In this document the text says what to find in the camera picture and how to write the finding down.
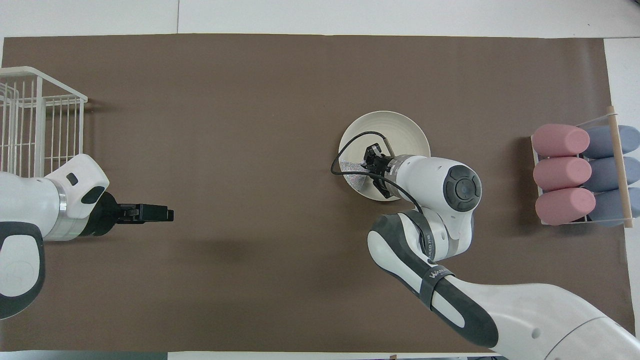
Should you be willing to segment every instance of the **white floor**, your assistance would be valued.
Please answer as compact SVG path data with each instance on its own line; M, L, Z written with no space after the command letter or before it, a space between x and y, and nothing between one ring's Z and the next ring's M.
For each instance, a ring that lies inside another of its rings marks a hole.
M0 61L4 37L156 33L607 38L612 103L622 124L640 127L640 5L631 0L0 0ZM640 151L632 155L640 157ZM634 312L640 315L640 224L625 236ZM353 358L327 355L306 359Z

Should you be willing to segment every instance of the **white plate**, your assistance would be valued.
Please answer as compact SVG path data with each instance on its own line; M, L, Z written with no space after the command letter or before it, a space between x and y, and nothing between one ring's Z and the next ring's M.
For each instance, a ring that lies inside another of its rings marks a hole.
M377 131L386 136L396 156L402 154L431 156L429 142L422 129L408 117L393 111L374 111L357 118L342 135L338 151L354 136L364 131ZM382 153L389 155L387 146L382 138L377 135L364 135L349 145L342 153L340 160L361 163L364 160L366 148L376 142L380 144ZM352 188L373 200L393 201L399 199L395 196L385 199L378 189L373 186L373 180L370 177L367 178L360 191L353 186Z

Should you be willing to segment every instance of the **white robot link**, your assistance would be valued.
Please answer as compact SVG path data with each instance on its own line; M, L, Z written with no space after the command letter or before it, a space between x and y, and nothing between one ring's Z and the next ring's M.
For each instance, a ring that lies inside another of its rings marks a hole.
M45 177L0 172L0 319L32 303L44 283L43 241L100 236L115 224L173 221L173 210L118 204L109 180L80 154Z
M473 210L482 196L478 175L453 160L382 154L367 148L362 174L386 197L416 208L380 216L367 237L376 264L400 280L470 342L512 360L640 359L640 342L582 298L548 284L480 285L462 281L435 261L469 248Z

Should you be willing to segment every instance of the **white wire rack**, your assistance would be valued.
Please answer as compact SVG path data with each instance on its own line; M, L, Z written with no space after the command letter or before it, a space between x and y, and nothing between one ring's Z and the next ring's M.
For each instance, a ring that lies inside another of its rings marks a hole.
M0 171L42 177L81 154L86 102L33 67L0 68Z

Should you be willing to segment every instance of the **brown table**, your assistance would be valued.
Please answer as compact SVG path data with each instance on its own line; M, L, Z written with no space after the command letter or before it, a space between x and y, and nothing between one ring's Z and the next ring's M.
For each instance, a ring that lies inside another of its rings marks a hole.
M475 352L370 259L407 202L357 195L328 167L374 110L483 180L476 236L442 264L466 281L548 282L632 331L623 229L547 227L528 136L610 103L602 40L287 35L7 38L88 94L86 152L121 202L168 224L45 246L47 278L2 322L3 350Z

